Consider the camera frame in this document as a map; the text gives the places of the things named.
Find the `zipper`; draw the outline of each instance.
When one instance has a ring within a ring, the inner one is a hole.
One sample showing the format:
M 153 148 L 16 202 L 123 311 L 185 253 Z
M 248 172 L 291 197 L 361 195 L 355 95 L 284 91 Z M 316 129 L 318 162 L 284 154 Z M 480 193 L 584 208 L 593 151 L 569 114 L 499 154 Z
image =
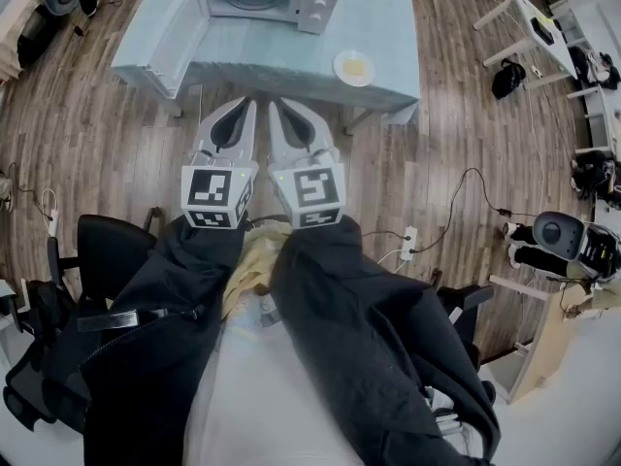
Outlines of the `zipper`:
M 101 346 L 99 349 L 97 349 L 94 353 L 92 353 L 89 357 L 86 358 L 86 360 L 80 365 L 83 366 L 85 365 L 87 362 L 89 362 L 91 359 L 94 359 L 95 357 L 97 357 L 98 355 L 100 355 L 104 350 L 108 350 L 111 349 L 112 347 L 114 347 L 116 344 L 118 344 L 120 341 L 125 340 L 126 338 L 128 338 L 130 335 L 133 335 L 137 332 L 139 332 L 140 330 L 142 330 L 143 328 L 145 328 L 146 326 L 148 326 L 148 324 L 144 324 L 142 326 L 138 326 L 137 328 L 133 329 L 132 331 L 128 331 L 127 333 L 123 333 L 120 337 L 116 337 L 114 340 L 110 340 L 109 342 L 107 342 L 106 344 L 104 344 L 103 346 Z

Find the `plate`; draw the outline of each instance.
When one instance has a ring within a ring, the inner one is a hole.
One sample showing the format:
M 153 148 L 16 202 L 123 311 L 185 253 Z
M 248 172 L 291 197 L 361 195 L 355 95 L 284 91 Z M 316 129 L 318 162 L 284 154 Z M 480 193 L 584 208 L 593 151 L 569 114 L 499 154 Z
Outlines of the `plate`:
M 376 76 L 371 59 L 356 50 L 346 50 L 334 59 L 334 73 L 346 84 L 356 87 L 367 86 Z

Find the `black bag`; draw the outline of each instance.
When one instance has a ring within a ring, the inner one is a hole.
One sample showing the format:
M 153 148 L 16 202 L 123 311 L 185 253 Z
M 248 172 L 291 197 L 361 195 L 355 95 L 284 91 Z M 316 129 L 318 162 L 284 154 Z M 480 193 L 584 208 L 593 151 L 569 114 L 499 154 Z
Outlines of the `black bag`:
M 498 99 L 505 98 L 526 79 L 526 71 L 521 65 L 504 59 L 501 66 L 503 70 L 496 73 L 492 83 L 492 93 Z

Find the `wooden floor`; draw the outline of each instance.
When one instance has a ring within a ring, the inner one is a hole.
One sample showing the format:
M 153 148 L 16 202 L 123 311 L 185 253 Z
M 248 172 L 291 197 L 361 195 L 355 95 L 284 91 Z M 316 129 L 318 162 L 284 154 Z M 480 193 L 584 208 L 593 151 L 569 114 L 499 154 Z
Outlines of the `wooden floor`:
M 544 9 L 541 0 L 533 0 Z M 142 224 L 147 209 L 160 206 L 168 219 L 180 214 L 180 172 L 199 121 L 198 87 L 182 93 L 184 117 L 172 118 L 134 88 L 113 77 L 109 66 L 123 31 L 141 0 L 104 5 L 83 25 L 84 38 L 67 26 L 46 54 L 18 82 L 9 84 L 0 114 L 0 168 L 16 163 L 21 187 L 56 191 L 61 215 L 61 251 L 72 254 L 81 214 L 101 214 Z M 494 7 L 488 0 L 413 0 L 418 34 L 422 102 L 419 119 L 407 126 L 375 126 L 354 138 L 343 125 L 352 112 L 338 106 L 308 103 L 334 128 L 336 144 L 348 169 L 348 212 L 363 232 L 418 229 L 417 247 L 433 243 L 449 219 L 451 195 L 463 172 L 478 168 L 496 207 L 537 214 L 558 210 L 576 216 L 588 210 L 569 185 L 569 154 L 585 143 L 579 106 L 565 97 L 569 82 L 517 90 L 497 101 L 491 92 L 498 67 L 485 69 L 484 58 L 513 43 L 520 29 L 508 17 L 478 32 L 472 24 Z M 557 71 L 538 50 L 521 58 L 544 73 Z M 205 85 L 203 117 L 228 99 L 255 94 L 260 106 L 268 97 L 228 85 Z M 258 159 L 266 167 L 269 151 L 266 116 L 259 119 Z M 531 125 L 535 126 L 533 134 Z M 543 174 L 536 148 L 539 144 Z M 280 212 L 267 182 L 258 180 L 250 206 L 252 216 Z M 46 279 L 46 229 L 32 202 L 20 193 L 16 209 L 0 216 L 0 275 Z M 444 271 L 443 284 L 486 283 L 494 273 L 526 283 L 532 271 L 510 269 L 498 229 L 503 219 L 486 204 L 481 181 L 470 173 L 455 199 L 451 226 L 443 241 L 416 256 L 403 274 L 428 281 L 434 268 Z M 365 239 L 365 250 L 377 259 L 397 249 L 389 235 Z M 396 254 L 384 264 L 394 269 Z M 542 287 L 551 287 L 543 281 Z M 477 343 L 483 356 L 509 348 L 525 319 L 519 339 L 533 336 L 538 301 L 498 291 L 479 310 Z

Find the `black office chair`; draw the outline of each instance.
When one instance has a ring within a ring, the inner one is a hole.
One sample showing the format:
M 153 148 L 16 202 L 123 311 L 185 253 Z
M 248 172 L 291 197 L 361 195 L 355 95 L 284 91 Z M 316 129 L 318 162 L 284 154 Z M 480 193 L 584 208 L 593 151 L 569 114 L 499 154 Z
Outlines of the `black office chair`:
M 474 344 L 478 306 L 494 297 L 494 287 L 479 286 L 478 284 L 470 284 L 463 288 L 440 287 L 441 277 L 442 271 L 439 269 L 434 270 L 431 285 L 436 289 L 446 314 L 451 319 L 470 361 L 478 372 L 481 367 L 481 353 Z M 482 383 L 487 396 L 493 404 L 496 400 L 494 385 L 490 382 Z
M 113 300 L 147 261 L 156 239 L 148 230 L 159 209 L 149 210 L 144 228 L 105 216 L 81 216 L 78 220 L 78 256 L 60 258 L 58 241 L 48 238 L 51 283 L 30 282 L 32 309 L 12 309 L 19 331 L 36 335 L 26 354 L 11 369 L 3 390 L 12 414 L 29 430 L 37 419 L 60 419 L 83 432 L 89 393 L 79 366 L 97 347 L 101 333 L 76 337 L 81 316 L 107 310 Z M 63 281 L 65 271 L 80 268 L 82 295 L 74 303 Z

